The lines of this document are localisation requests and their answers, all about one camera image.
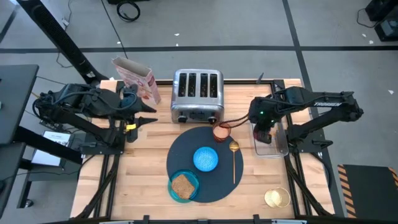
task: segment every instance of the red cup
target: red cup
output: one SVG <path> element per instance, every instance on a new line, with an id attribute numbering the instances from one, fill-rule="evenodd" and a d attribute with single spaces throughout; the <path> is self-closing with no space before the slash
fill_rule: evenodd
<path id="1" fill-rule="evenodd" d="M 216 123 L 213 125 L 213 136 L 216 142 L 223 142 L 231 134 L 231 126 L 227 123 L 222 124 Z"/>

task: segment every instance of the toaster slot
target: toaster slot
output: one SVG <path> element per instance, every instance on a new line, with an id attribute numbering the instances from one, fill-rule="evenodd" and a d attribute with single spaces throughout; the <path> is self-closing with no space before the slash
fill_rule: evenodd
<path id="1" fill-rule="evenodd" d="M 200 97 L 207 97 L 208 74 L 200 74 Z"/>
<path id="2" fill-rule="evenodd" d="M 180 73 L 180 80 L 178 81 L 178 96 L 185 96 L 186 86 L 187 86 L 187 74 Z"/>
<path id="3" fill-rule="evenodd" d="M 188 80 L 188 96 L 195 96 L 195 91 L 197 88 L 197 75 L 196 73 L 189 73 Z"/>
<path id="4" fill-rule="evenodd" d="M 210 74 L 210 97 L 217 98 L 217 75 Z"/>

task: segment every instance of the toaster knob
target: toaster knob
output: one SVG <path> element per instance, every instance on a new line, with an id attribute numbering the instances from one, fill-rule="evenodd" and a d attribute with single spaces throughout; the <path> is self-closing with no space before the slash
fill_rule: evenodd
<path id="1" fill-rule="evenodd" d="M 187 122 L 187 117 L 184 116 L 184 115 L 178 116 L 178 122 L 179 122 L 179 123 L 185 123 L 185 122 Z"/>
<path id="2" fill-rule="evenodd" d="M 211 116 L 211 117 L 209 117 L 208 121 L 209 121 L 210 124 L 214 124 L 214 123 L 216 123 L 217 118 Z"/>

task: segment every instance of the desk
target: desk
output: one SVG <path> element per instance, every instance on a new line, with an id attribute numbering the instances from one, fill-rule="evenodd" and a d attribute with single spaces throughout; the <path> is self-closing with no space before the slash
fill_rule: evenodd
<path id="1" fill-rule="evenodd" d="M 285 87 L 301 86 L 299 79 L 284 80 Z M 116 81 L 103 81 L 101 88 L 115 90 Z M 247 122 L 232 129 L 231 136 L 239 143 L 244 170 L 241 182 L 227 197 L 213 203 L 175 202 L 167 191 L 169 180 L 166 160 L 169 147 L 182 132 L 205 124 L 174 124 L 171 122 L 171 85 L 162 85 L 159 93 L 162 101 L 158 105 L 146 102 L 157 110 L 156 114 L 138 114 L 158 118 L 157 122 L 139 128 L 138 140 L 126 144 L 120 158 L 116 190 L 114 193 L 112 220 L 142 220 L 150 215 L 151 220 L 193 220 L 193 219 L 252 219 L 254 214 L 260 218 L 293 218 L 290 204 L 285 208 L 270 208 L 264 201 L 264 193 L 276 187 L 289 189 L 283 158 L 261 159 L 255 156 L 251 127 Z M 250 101 L 255 96 L 271 93 L 269 85 L 225 85 L 225 120 L 236 119 L 248 112 Z M 310 119 L 308 110 L 292 114 L 294 123 L 305 123 Z M 107 120 L 94 119 L 102 127 Z M 308 188 L 316 199 L 329 212 L 333 206 L 326 183 L 323 166 L 311 155 L 302 154 L 302 165 Z M 71 217 L 78 215 L 90 201 L 98 188 L 103 156 L 96 156 L 81 170 Z M 301 193 L 298 202 L 303 213 Z M 103 200 L 101 214 L 104 214 L 106 200 Z"/>

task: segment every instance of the yellow clip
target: yellow clip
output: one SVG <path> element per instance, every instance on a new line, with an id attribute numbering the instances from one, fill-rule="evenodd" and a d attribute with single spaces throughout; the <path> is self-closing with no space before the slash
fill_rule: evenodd
<path id="1" fill-rule="evenodd" d="M 136 128 L 137 128 L 136 124 L 126 125 L 126 131 L 130 131 L 130 130 L 133 130 L 133 129 L 136 129 Z"/>

